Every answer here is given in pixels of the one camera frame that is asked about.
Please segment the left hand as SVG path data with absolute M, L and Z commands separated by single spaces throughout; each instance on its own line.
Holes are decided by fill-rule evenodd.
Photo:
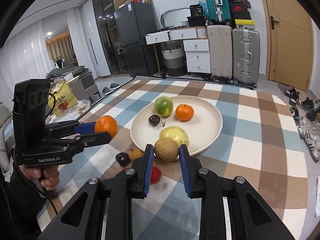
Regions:
M 20 170 L 29 180 L 40 179 L 41 186 L 48 191 L 56 189 L 60 181 L 58 165 L 50 166 L 41 171 L 39 168 L 29 168 L 27 165 L 21 165 Z

